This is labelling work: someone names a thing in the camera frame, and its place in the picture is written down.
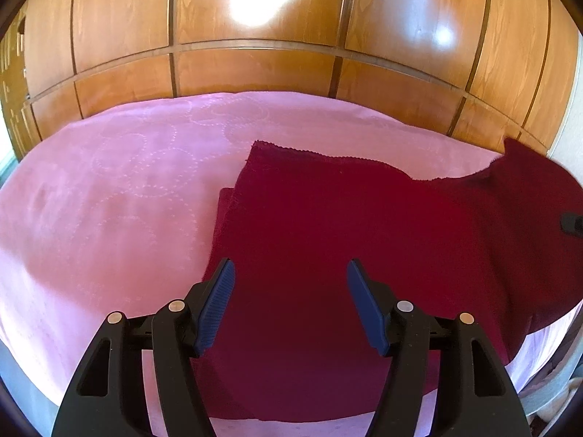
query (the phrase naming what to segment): metal pin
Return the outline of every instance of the metal pin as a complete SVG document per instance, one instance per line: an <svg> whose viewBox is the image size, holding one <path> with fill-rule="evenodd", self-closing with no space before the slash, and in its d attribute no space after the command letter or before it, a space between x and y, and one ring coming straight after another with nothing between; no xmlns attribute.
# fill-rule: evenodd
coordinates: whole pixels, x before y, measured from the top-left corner
<svg viewBox="0 0 583 437"><path fill-rule="evenodd" d="M184 306L185 303L183 300L173 300L168 304L168 309L170 309L171 312L180 312L184 309Z"/></svg>
<svg viewBox="0 0 583 437"><path fill-rule="evenodd" d="M462 314L460 314L459 319L466 325L471 325L475 321L475 319L473 318L473 315L468 314L467 312L463 312Z"/></svg>
<svg viewBox="0 0 583 437"><path fill-rule="evenodd" d="M123 315L121 315L120 312L112 312L111 314L109 314L107 316L107 322L109 322L111 324L119 323L122 318L123 318Z"/></svg>
<svg viewBox="0 0 583 437"><path fill-rule="evenodd" d="M413 304L411 304L408 300L400 300L397 302L397 309L401 312L413 312Z"/></svg>

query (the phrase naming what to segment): pink bedspread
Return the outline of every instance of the pink bedspread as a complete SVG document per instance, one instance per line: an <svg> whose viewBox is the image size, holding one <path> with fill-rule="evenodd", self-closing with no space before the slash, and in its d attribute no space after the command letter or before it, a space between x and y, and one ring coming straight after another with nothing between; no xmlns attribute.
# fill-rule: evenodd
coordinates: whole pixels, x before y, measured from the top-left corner
<svg viewBox="0 0 583 437"><path fill-rule="evenodd" d="M496 157L351 103L287 92L132 103L69 125L0 190L0 339L53 402L106 314L150 314L200 280L219 191L234 185L256 139L383 161L417 179L464 176ZM369 417L350 419L319 435L364 435L350 429ZM215 425L228 435L234 423ZM244 435L250 424L237 425Z"/></svg>

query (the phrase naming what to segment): blue gripper pad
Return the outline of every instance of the blue gripper pad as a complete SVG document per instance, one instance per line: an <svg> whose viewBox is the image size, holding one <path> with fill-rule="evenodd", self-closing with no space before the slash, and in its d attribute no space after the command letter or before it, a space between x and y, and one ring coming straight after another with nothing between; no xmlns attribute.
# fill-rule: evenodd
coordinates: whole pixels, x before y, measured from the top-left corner
<svg viewBox="0 0 583 437"><path fill-rule="evenodd" d="M194 350L200 357L206 349L212 347L219 330L228 300L231 297L232 288L235 286L235 265L232 261L225 262L222 270L214 282L206 299L205 305L197 318L197 335L194 342Z"/></svg>
<svg viewBox="0 0 583 437"><path fill-rule="evenodd" d="M348 289L359 313L368 343L377 349L382 356L386 356L389 351L389 342L385 334L386 319L354 260L348 263L346 276Z"/></svg>

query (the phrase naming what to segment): wooden panel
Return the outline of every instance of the wooden panel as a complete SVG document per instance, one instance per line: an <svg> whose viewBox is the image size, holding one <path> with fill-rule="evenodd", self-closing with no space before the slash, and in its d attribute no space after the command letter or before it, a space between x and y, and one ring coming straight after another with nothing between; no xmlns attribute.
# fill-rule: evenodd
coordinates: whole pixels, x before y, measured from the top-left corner
<svg viewBox="0 0 583 437"><path fill-rule="evenodd" d="M543 77L525 128L547 148L559 130L575 78L579 31L560 0L551 0Z"/></svg>
<svg viewBox="0 0 583 437"><path fill-rule="evenodd" d="M534 149L537 153L546 156L548 149L543 146L543 144L534 138L534 136L529 135L528 133L522 133L520 135L519 141L523 144L526 144L528 147Z"/></svg>
<svg viewBox="0 0 583 437"><path fill-rule="evenodd" d="M28 107L28 86L24 76L24 35L19 31L26 14L26 4L0 41L0 102L4 121L18 159L22 159L40 136Z"/></svg>
<svg viewBox="0 0 583 437"><path fill-rule="evenodd" d="M172 98L170 57L140 59L75 82L83 117L123 103Z"/></svg>
<svg viewBox="0 0 583 437"><path fill-rule="evenodd" d="M485 5L486 0L355 0L346 48L464 88Z"/></svg>
<svg viewBox="0 0 583 437"><path fill-rule="evenodd" d="M24 41L31 97L74 75L71 0L28 0Z"/></svg>
<svg viewBox="0 0 583 437"><path fill-rule="evenodd" d="M73 84L60 87L35 101L33 111L43 139L82 118Z"/></svg>
<svg viewBox="0 0 583 437"><path fill-rule="evenodd" d="M341 6L342 0L232 0L231 10L231 0L177 0L177 41L264 38L334 45Z"/></svg>
<svg viewBox="0 0 583 437"><path fill-rule="evenodd" d="M517 138L520 127L504 115L466 100L453 132L453 138L488 150L504 152L504 138Z"/></svg>
<svg viewBox="0 0 583 437"><path fill-rule="evenodd" d="M539 80L548 21L549 0L492 0L470 92L520 125Z"/></svg>
<svg viewBox="0 0 583 437"><path fill-rule="evenodd" d="M334 57L306 51L203 49L177 54L179 94L252 90L326 96Z"/></svg>
<svg viewBox="0 0 583 437"><path fill-rule="evenodd" d="M74 0L77 71L168 45L168 0Z"/></svg>
<svg viewBox="0 0 583 437"><path fill-rule="evenodd" d="M447 87L346 59L337 98L439 133L447 132L461 100Z"/></svg>

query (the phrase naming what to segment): dark red blanket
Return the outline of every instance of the dark red blanket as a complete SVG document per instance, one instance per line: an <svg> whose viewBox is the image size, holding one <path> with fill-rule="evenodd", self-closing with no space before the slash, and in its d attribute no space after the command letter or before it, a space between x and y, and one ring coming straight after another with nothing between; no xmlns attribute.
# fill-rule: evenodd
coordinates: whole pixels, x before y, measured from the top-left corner
<svg viewBox="0 0 583 437"><path fill-rule="evenodd" d="M583 211L561 167L507 140L473 176L413 181L386 164L256 142L221 192L206 277L221 257L237 284L195 372L212 417L291 422L371 412L388 361L368 345L346 287L372 279L426 313L471 312L502 361L583 297L583 241L560 231ZM430 359L426 391L437 386Z"/></svg>

